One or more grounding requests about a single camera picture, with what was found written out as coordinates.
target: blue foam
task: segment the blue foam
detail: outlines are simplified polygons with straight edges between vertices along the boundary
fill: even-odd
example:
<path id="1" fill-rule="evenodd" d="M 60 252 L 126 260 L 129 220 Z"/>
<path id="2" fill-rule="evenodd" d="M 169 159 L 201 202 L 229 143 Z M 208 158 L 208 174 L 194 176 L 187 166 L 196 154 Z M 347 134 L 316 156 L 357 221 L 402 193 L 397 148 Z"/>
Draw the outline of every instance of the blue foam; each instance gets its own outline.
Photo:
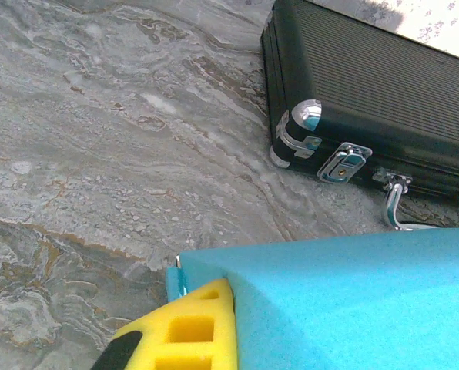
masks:
<path id="1" fill-rule="evenodd" d="M 229 279 L 239 370 L 459 369 L 459 229 L 189 251 L 180 260 L 168 290 Z"/>

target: gray marble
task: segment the gray marble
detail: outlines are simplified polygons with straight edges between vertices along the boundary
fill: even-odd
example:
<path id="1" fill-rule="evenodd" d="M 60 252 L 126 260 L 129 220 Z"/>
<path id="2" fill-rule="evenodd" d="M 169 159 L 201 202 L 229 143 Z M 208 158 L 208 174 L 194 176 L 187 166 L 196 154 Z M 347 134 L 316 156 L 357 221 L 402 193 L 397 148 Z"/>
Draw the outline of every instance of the gray marble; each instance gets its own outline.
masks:
<path id="1" fill-rule="evenodd" d="M 319 2 L 459 55 L 459 0 Z M 180 251 L 386 230 L 382 193 L 270 162 L 271 6 L 0 0 L 0 368 L 88 368 Z"/>

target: marble veining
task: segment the marble veining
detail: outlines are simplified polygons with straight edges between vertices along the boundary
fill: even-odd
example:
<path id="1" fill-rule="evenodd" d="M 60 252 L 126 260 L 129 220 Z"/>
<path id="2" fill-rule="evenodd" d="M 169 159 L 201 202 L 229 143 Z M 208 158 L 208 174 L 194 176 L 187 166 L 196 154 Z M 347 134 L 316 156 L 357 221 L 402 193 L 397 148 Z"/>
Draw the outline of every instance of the marble veining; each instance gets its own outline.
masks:
<path id="1" fill-rule="evenodd" d="M 318 2 L 459 56 L 459 0 Z M 0 368 L 89 368 L 180 251 L 386 230 L 382 193 L 270 162 L 271 6 L 0 0 Z"/>

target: black briefcase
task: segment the black briefcase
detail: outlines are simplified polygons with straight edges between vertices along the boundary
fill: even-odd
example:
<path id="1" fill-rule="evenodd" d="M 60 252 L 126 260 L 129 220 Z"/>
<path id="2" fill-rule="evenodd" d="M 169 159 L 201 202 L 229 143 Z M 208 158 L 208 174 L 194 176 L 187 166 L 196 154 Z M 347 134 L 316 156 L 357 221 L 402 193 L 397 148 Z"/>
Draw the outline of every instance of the black briefcase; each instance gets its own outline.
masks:
<path id="1" fill-rule="evenodd" d="M 459 58 L 307 0 L 276 0 L 261 37 L 279 167 L 459 203 Z"/>

